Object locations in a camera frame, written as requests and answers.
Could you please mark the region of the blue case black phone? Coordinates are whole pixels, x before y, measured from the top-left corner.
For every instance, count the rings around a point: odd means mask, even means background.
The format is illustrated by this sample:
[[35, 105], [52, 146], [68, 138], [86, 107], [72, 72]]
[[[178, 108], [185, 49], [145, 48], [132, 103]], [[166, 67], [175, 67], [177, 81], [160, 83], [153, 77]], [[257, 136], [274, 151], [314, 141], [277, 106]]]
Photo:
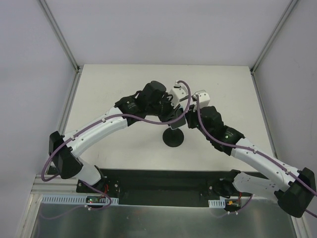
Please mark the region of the blue case black phone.
[[177, 129], [186, 124], [185, 116], [181, 116], [184, 110], [182, 106], [179, 106], [172, 114], [171, 120], [178, 119], [178, 121], [171, 123], [169, 126], [171, 129]]

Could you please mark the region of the black phone stand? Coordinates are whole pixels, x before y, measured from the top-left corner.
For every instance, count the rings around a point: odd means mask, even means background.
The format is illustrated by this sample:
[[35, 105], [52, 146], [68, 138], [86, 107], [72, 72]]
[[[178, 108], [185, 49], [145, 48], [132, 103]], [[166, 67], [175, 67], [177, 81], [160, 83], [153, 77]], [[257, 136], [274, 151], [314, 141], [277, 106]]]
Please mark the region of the black phone stand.
[[184, 141], [184, 133], [180, 129], [168, 128], [163, 132], [163, 142], [169, 147], [178, 147]]

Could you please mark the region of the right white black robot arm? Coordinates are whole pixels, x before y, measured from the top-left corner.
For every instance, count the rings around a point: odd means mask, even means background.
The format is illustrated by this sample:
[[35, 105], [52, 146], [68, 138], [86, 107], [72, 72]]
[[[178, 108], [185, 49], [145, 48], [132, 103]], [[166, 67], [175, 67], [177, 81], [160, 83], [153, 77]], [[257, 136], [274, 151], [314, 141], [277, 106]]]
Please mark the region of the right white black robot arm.
[[317, 195], [315, 174], [308, 168], [298, 169], [260, 150], [241, 132], [225, 125], [214, 106], [202, 109], [190, 106], [186, 113], [189, 128], [197, 128], [212, 146], [238, 159], [263, 175], [253, 177], [233, 170], [223, 183], [227, 195], [250, 193], [277, 202], [287, 214], [300, 218]]

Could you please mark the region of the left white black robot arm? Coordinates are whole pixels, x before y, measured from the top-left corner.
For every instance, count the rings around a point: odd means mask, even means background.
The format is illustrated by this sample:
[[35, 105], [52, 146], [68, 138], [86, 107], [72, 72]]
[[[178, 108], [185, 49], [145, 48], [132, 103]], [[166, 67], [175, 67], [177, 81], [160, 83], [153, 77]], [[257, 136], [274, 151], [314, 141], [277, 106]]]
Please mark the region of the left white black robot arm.
[[97, 166], [80, 159], [80, 155], [106, 136], [138, 121], [146, 121], [147, 116], [158, 117], [158, 124], [171, 128], [184, 125], [188, 110], [181, 106], [184, 100], [190, 100], [190, 89], [185, 82], [178, 81], [167, 91], [160, 82], [151, 81], [143, 90], [121, 98], [86, 126], [64, 135], [53, 132], [49, 137], [49, 162], [54, 163], [62, 179], [78, 178], [86, 182], [92, 192], [99, 193], [104, 189], [105, 177]]

